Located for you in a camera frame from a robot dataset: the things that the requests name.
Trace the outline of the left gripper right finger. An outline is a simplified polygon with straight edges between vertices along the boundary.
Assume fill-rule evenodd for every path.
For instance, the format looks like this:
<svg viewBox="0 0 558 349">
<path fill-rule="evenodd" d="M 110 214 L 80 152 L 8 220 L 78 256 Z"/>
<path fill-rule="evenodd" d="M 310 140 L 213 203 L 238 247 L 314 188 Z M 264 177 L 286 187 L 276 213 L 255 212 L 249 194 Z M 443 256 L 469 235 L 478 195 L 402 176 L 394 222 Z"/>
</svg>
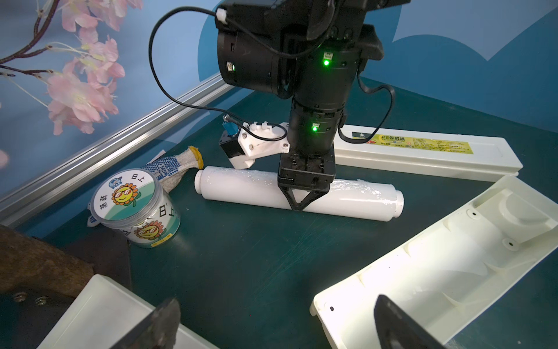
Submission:
<svg viewBox="0 0 558 349">
<path fill-rule="evenodd" d="M 445 348 L 386 295 L 378 296 L 373 315 L 381 348 Z"/>
</svg>

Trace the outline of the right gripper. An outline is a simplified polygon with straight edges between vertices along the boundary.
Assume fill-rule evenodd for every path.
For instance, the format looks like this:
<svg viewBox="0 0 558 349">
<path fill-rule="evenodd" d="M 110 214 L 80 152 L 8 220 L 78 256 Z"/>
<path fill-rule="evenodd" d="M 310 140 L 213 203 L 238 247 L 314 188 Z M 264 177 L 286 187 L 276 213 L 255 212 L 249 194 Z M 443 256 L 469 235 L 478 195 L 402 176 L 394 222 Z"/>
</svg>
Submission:
<svg viewBox="0 0 558 349">
<path fill-rule="evenodd" d="M 292 100 L 287 135 L 290 150 L 280 157 L 278 186 L 294 211 L 304 211 L 329 192 L 336 177 L 334 138 L 345 105 L 330 101 L 306 106 Z M 305 194 L 300 202 L 295 190 Z"/>
</svg>

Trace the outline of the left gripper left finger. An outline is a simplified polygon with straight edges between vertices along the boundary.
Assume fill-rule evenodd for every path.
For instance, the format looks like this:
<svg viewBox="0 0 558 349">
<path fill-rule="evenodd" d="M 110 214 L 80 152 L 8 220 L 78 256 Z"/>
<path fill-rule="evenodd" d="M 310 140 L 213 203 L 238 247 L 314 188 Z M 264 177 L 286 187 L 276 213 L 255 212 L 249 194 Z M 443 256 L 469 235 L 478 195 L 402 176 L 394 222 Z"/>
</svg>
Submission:
<svg viewBox="0 0 558 349">
<path fill-rule="evenodd" d="M 180 325 L 180 304 L 175 298 L 165 300 L 111 349 L 173 348 Z"/>
</svg>

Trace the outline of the dispenser lid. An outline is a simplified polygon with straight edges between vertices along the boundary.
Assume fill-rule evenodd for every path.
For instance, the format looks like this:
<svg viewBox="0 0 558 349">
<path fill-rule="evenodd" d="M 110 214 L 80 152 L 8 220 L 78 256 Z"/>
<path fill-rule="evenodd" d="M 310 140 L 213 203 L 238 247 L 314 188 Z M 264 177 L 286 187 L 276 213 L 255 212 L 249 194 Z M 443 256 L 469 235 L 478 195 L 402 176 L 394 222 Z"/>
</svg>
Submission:
<svg viewBox="0 0 558 349">
<path fill-rule="evenodd" d="M 155 308 L 114 280 L 93 276 L 40 348 L 111 348 Z M 215 348 L 180 324 L 173 348 Z"/>
<path fill-rule="evenodd" d="M 504 138 L 380 129 L 365 144 L 335 137 L 336 163 L 348 167 L 496 182 L 523 164 Z"/>
</svg>

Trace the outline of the white wrap dispenser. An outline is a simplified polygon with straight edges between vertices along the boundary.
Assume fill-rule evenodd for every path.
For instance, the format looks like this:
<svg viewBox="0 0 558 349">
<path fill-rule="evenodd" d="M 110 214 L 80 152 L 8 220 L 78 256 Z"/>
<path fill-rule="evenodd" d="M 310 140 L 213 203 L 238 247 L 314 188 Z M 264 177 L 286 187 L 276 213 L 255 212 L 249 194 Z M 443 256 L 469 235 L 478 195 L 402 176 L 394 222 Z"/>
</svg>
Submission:
<svg viewBox="0 0 558 349">
<path fill-rule="evenodd" d="M 386 295 L 446 343 L 557 248 L 557 204 L 516 177 L 489 189 L 369 266 L 315 295 L 333 348 L 378 348 Z"/>
</svg>

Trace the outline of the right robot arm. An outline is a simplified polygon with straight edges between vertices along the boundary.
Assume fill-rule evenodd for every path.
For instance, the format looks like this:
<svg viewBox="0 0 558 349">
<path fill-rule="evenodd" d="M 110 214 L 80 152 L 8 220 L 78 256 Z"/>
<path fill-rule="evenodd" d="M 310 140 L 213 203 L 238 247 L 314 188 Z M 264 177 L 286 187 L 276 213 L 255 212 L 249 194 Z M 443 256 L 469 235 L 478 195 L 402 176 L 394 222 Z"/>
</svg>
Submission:
<svg viewBox="0 0 558 349">
<path fill-rule="evenodd" d="M 384 49 L 367 13 L 396 1 L 224 1 L 211 16 L 226 84 L 291 101 L 287 124 L 249 123 L 223 112 L 219 144 L 247 169 L 280 155 L 277 183 L 290 208 L 325 196 L 336 177 L 335 138 L 342 138 L 354 82 Z"/>
</svg>

